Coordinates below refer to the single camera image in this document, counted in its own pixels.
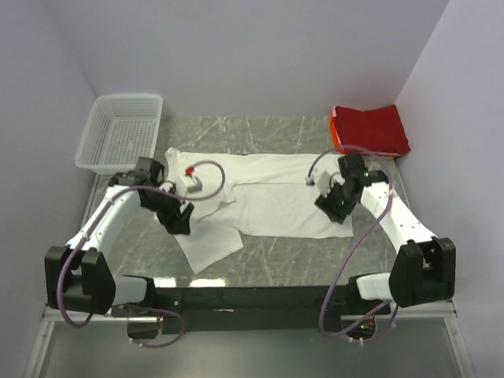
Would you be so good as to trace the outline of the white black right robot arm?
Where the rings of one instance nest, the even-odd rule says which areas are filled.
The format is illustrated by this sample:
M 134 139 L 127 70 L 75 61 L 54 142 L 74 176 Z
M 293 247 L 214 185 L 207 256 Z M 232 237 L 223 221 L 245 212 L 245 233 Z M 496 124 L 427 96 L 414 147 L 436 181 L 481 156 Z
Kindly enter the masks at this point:
M 308 184 L 320 192 L 315 205 L 342 224 L 357 205 L 373 215 L 395 249 L 390 272 L 353 276 L 346 286 L 346 307 L 363 314 L 373 302 L 403 308 L 450 300 L 455 291 L 456 247 L 426 228 L 395 192 L 383 170 L 371 170 L 361 154 L 344 154 L 336 173 L 310 172 Z

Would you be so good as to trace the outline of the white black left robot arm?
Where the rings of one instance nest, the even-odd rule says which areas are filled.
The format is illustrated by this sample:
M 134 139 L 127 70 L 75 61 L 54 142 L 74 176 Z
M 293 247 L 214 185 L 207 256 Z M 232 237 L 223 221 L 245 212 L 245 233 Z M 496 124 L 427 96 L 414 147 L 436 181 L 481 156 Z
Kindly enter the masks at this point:
M 106 257 L 138 209 L 151 211 L 170 234 L 190 233 L 194 207 L 179 198 L 175 187 L 161 189 L 164 177 L 164 165 L 148 157 L 141 157 L 133 170 L 114 174 L 103 200 L 81 230 L 64 246 L 52 246 L 46 252 L 47 302 L 66 321 L 70 312 L 93 316 L 120 305 L 129 305 L 141 317 L 156 310 L 154 280 L 115 277 Z

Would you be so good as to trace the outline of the white t shirt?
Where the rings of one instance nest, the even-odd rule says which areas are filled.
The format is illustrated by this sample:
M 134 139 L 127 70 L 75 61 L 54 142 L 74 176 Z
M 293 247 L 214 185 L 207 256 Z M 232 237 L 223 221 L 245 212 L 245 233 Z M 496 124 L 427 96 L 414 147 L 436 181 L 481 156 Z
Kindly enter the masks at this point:
M 190 235 L 178 235 L 192 271 L 199 273 L 243 248 L 242 235 L 307 239 L 346 238 L 350 219 L 331 222 L 315 201 L 320 192 L 306 185 L 313 154 L 203 154 L 165 152 L 168 180 L 186 183 L 186 168 L 212 160 L 195 170 L 202 181 L 203 201 L 195 203 Z

